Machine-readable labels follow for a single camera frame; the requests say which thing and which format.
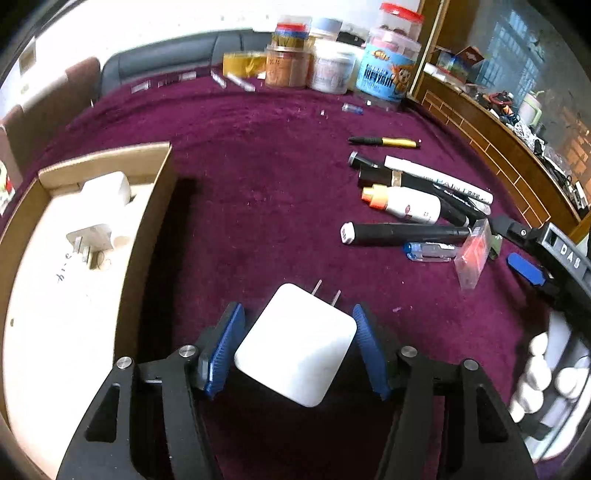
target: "open box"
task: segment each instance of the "open box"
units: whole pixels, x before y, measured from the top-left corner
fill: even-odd
[[[145,280],[176,183],[171,151],[137,145],[40,170],[0,238],[0,437],[38,478],[57,476],[114,360],[136,353]],[[133,200],[115,247],[89,268],[66,239],[68,218],[84,182],[114,171],[127,175]]]

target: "black sofa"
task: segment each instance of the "black sofa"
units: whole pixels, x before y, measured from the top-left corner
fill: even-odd
[[[230,51],[264,51],[271,33],[223,30],[172,38],[113,55],[103,67],[99,95],[160,73],[221,64]]]

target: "wooden shelf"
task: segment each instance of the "wooden shelf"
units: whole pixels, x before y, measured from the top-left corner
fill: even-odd
[[[576,229],[581,219],[560,186],[498,118],[465,93],[428,74],[423,75],[416,98],[478,152],[530,226],[551,220],[567,234]]]

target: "orange cap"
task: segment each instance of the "orange cap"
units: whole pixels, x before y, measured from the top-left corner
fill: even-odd
[[[368,202],[371,208],[385,210],[388,205],[388,187],[384,185],[374,185],[371,188],[365,187],[361,199]]]

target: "pen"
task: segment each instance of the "pen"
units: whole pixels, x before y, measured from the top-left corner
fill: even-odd
[[[422,140],[410,140],[409,138],[387,137],[349,137],[349,143],[353,145],[383,145],[384,147],[421,148]]]

